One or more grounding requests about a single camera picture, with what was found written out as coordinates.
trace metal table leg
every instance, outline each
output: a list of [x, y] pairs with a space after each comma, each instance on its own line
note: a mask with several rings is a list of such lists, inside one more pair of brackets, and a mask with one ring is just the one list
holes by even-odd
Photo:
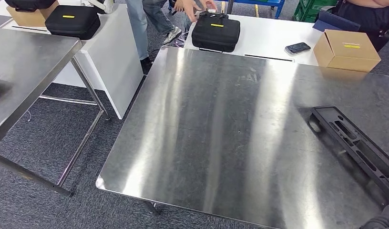
[[88, 91], [91, 94], [92, 98], [94, 99], [96, 104], [99, 106], [100, 110], [99, 110], [99, 113], [97, 114], [95, 120], [93, 121], [92, 125], [89, 127], [88, 132], [85, 134], [85, 137], [83, 138], [81, 144], [78, 146], [77, 151], [72, 156], [72, 159], [69, 162], [68, 166], [65, 168], [65, 171], [63, 172], [60, 180], [58, 181], [57, 185], [60, 186], [60, 187], [64, 184], [65, 179], [67, 178], [69, 172], [71, 171], [72, 167], [74, 166], [75, 161], [78, 159], [78, 157], [79, 157], [83, 147], [87, 143], [89, 137], [91, 136], [91, 134], [92, 134], [92, 132], [93, 132], [95, 126], [96, 126], [96, 124], [98, 124], [99, 119], [101, 118], [101, 116], [104, 115], [106, 120], [110, 119], [109, 114], [107, 113], [106, 109], [104, 108], [104, 106], [103, 106], [102, 102], [100, 101], [98, 95], [96, 94], [95, 90], [93, 89], [92, 84], [87, 79], [85, 73], [83, 72], [83, 70], [81, 68], [81, 65], [78, 63], [78, 61], [77, 61], [77, 59], [75, 57], [73, 57], [71, 59], [71, 63], [74, 66], [74, 68], [77, 71], [77, 73], [80, 76], [80, 78], [82, 79], [83, 83], [85, 84], [86, 89], [88, 89]]
[[227, 7], [227, 14], [232, 13], [232, 7], [234, 6], [234, 0], [229, 0], [228, 1], [228, 7]]
[[0, 156], [0, 166], [7, 168], [8, 170], [22, 176], [23, 178], [25, 178], [27, 180], [32, 180], [38, 184], [41, 184], [41, 185], [45, 186], [46, 188], [53, 190], [53, 191], [65, 196], [65, 197], [70, 197], [72, 195], [70, 191], [67, 191], [67, 190], [63, 189], [62, 187], [60, 187], [56, 184], [53, 184], [52, 182], [42, 178], [41, 176], [31, 172], [28, 169], [23, 168], [22, 166], [14, 163], [12, 161], [9, 161], [8, 159], [6, 159], [2, 156]]
[[284, 2], [285, 2], [285, 0], [281, 0], [281, 1], [280, 1], [279, 6], [277, 7], [275, 19], [279, 19], [280, 14], [281, 14], [281, 12], [282, 12], [282, 8], [283, 8], [283, 5], [284, 5]]
[[[64, 188], [62, 188], [64, 182], [65, 182], [65, 179], [67, 178], [69, 172], [71, 171], [72, 167], [74, 166], [76, 160], [78, 159], [78, 156], [80, 155], [83, 147], [85, 146], [85, 144], [88, 142], [88, 139], [89, 137], [91, 136], [94, 128], [96, 127], [96, 125], [98, 124], [100, 118], [102, 115], [105, 116], [106, 120], [109, 120], [110, 119], [110, 116], [109, 114], [107, 113], [106, 109], [104, 108], [102, 102], [100, 101], [98, 95], [96, 94], [95, 90], [93, 89], [91, 83], [89, 82], [89, 80], [87, 79], [86, 75], [84, 74], [83, 70], [81, 69], [81, 66], [80, 64], [78, 63], [78, 61], [75, 59], [75, 57], [73, 57], [71, 59], [71, 63], [73, 64], [75, 70], [77, 71], [78, 75], [80, 76], [80, 78], [82, 79], [83, 83], [85, 84], [86, 88], [88, 89], [89, 93], [91, 94], [92, 98], [94, 99], [94, 102], [92, 101], [85, 101], [85, 100], [76, 100], [76, 99], [67, 99], [67, 98], [57, 98], [57, 97], [52, 97], [52, 96], [46, 96], [46, 95], [42, 95], [40, 96], [40, 98], [44, 98], [44, 99], [51, 99], [51, 100], [57, 100], [57, 101], [63, 101], [63, 102], [69, 102], [69, 103], [76, 103], [76, 104], [89, 104], [89, 105], [98, 105], [99, 106], [99, 112], [97, 114], [97, 116], [95, 117], [95, 120], [93, 121], [93, 123], [91, 124], [91, 126], [89, 127], [88, 129], [88, 132], [85, 134], [82, 142], [80, 143], [80, 145], [78, 146], [76, 152], [74, 153], [74, 155], [72, 156], [72, 159], [71, 161], [69, 162], [69, 164], [67, 165], [66, 169], [64, 170], [60, 180], [58, 181], [57, 184], [54, 184], [44, 178], [42, 178], [41, 176], [31, 172], [30, 170], [0, 156], [0, 165], [7, 168], [8, 170], [14, 172], [14, 173], [17, 173], [19, 175], [21, 175], [22, 177], [24, 177], [25, 179], [27, 180], [32, 180], [38, 184], [41, 184], [43, 186], [45, 186], [46, 188], [50, 189], [50, 190], [53, 190], [63, 196], [66, 196], [66, 197], [70, 197], [72, 196], [72, 193], [70, 191], [67, 191], [65, 190]], [[157, 211], [155, 210], [154, 206], [148, 202], [153, 209], [151, 209], [151, 212], [154, 213], [154, 214], [157, 214]]]
[[143, 200], [143, 202], [151, 213], [153, 213], [154, 215], [159, 215], [159, 211], [155, 209], [155, 205], [156, 205], [155, 203], [151, 203], [150, 201], [145, 201], [145, 200]]
[[82, 79], [83, 83], [85, 84], [86, 89], [88, 89], [89, 93], [91, 94], [91, 96], [94, 99], [94, 101], [96, 102], [96, 104], [99, 106], [100, 110], [103, 111], [106, 120], [109, 120], [110, 119], [109, 114], [107, 113], [106, 109], [104, 108], [102, 102], [99, 100], [99, 97], [96, 94], [95, 90], [93, 89], [91, 82], [89, 82], [89, 80], [86, 78], [86, 75], [83, 72], [81, 65], [78, 63], [78, 61], [75, 57], [73, 57], [71, 59], [71, 63], [74, 66], [74, 68], [77, 71], [80, 78]]

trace metal surface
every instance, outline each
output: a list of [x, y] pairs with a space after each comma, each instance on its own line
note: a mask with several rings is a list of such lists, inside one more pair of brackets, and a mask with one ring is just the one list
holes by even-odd
[[69, 171], [72, 169], [102, 114], [106, 114], [106, 118], [109, 119], [91, 83], [74, 58], [75, 53], [81, 46], [81, 42], [76, 38], [0, 30], [0, 140], [41, 96], [41, 93], [69, 61], [74, 65], [95, 102], [51, 96], [42, 97], [99, 106], [98, 115], [85, 134], [77, 151], [72, 156], [57, 185], [0, 156], [1, 166], [66, 197], [70, 197], [72, 193], [61, 188], [61, 186], [67, 178]]
[[321, 105], [389, 154], [389, 76], [162, 47], [96, 186], [281, 229], [358, 228], [381, 199], [308, 127]]
[[0, 29], [0, 140], [81, 47], [77, 38]]
[[40, 95], [39, 98], [41, 99], [50, 99], [50, 100], [55, 100], [55, 101], [61, 101], [61, 102], [68, 102], [68, 103], [73, 103], [73, 104], [86, 104], [86, 105], [97, 105], [96, 102], [93, 101], [86, 101], [86, 100], [79, 100], [79, 99], [68, 99], [68, 98], [58, 98], [58, 97], [53, 97], [49, 95]]

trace jeans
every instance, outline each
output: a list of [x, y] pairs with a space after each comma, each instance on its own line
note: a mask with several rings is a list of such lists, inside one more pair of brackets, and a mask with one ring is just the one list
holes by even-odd
[[[202, 8], [203, 5], [200, 3], [199, 0], [194, 0], [196, 4]], [[190, 26], [192, 25], [192, 22], [190, 21], [189, 17], [184, 13], [184, 21], [183, 21], [183, 27], [184, 27], [184, 32], [188, 32], [190, 29]]]
[[162, 12], [166, 0], [143, 0], [144, 11], [158, 32], [167, 35], [174, 30], [172, 22]]
[[126, 0], [130, 24], [140, 61], [148, 57], [147, 18], [141, 0]]

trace hand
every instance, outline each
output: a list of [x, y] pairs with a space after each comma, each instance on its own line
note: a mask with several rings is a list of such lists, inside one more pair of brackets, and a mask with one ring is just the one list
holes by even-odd
[[183, 1], [182, 0], [176, 1], [174, 9], [175, 9], [175, 11], [183, 12], [184, 11]]
[[197, 18], [195, 17], [195, 11], [196, 10], [202, 10], [195, 1], [193, 0], [181, 0], [183, 4], [183, 9], [186, 13], [186, 15], [189, 17], [191, 22], [197, 21]]
[[203, 9], [214, 9], [217, 10], [217, 6], [215, 5], [213, 0], [200, 0], [200, 2], [203, 4]]

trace green crate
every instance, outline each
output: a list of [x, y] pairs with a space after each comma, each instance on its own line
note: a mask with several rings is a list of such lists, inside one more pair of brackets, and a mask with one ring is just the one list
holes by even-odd
[[293, 15], [293, 20], [295, 21], [303, 21], [303, 22], [315, 22], [315, 18], [317, 17], [317, 14], [308, 14], [305, 13], [301, 4], [299, 3], [297, 5], [296, 11]]
[[318, 14], [324, 6], [335, 6], [337, 0], [300, 0], [301, 7], [306, 14]]

